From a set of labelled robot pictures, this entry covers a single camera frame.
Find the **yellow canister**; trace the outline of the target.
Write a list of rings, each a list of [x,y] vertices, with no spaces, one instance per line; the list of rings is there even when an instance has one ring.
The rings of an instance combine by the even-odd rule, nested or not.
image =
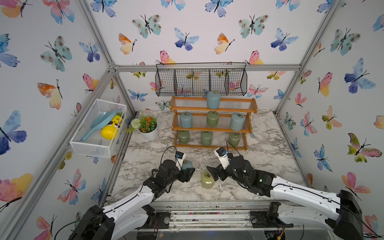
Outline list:
[[[202,182],[202,187],[207,190],[212,189],[215,184],[215,180],[208,170],[202,173],[201,182]]]

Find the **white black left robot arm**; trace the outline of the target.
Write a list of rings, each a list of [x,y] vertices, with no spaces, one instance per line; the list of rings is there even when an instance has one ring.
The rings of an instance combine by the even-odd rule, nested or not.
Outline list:
[[[165,160],[154,175],[143,182],[131,195],[103,208],[92,206],[82,219],[61,227],[54,239],[66,227],[77,224],[70,240],[117,240],[132,230],[142,227],[155,214],[150,204],[162,194],[169,193],[175,181],[187,183],[195,168],[183,160]]]

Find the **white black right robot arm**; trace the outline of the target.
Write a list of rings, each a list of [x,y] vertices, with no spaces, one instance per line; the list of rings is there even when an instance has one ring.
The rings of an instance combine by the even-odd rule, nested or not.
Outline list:
[[[299,204],[272,204],[273,218],[286,225],[313,225],[332,231],[343,240],[364,239],[362,210],[354,195],[318,191],[289,182],[275,174],[257,170],[243,156],[216,154],[220,164],[207,167],[214,180],[230,178],[248,192]]]

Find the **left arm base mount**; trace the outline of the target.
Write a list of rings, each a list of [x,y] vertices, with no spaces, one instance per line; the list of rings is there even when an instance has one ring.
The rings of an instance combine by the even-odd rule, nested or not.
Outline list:
[[[168,229],[171,222],[170,212],[158,212],[154,211],[148,214],[148,219],[145,224],[139,229],[153,229],[153,230],[164,230]]]

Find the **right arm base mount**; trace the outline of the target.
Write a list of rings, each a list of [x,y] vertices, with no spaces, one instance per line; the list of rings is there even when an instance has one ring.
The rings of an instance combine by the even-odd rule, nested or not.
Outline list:
[[[250,212],[250,222],[253,228],[293,228],[293,224],[286,224],[279,218],[279,202],[271,202],[267,210]]]

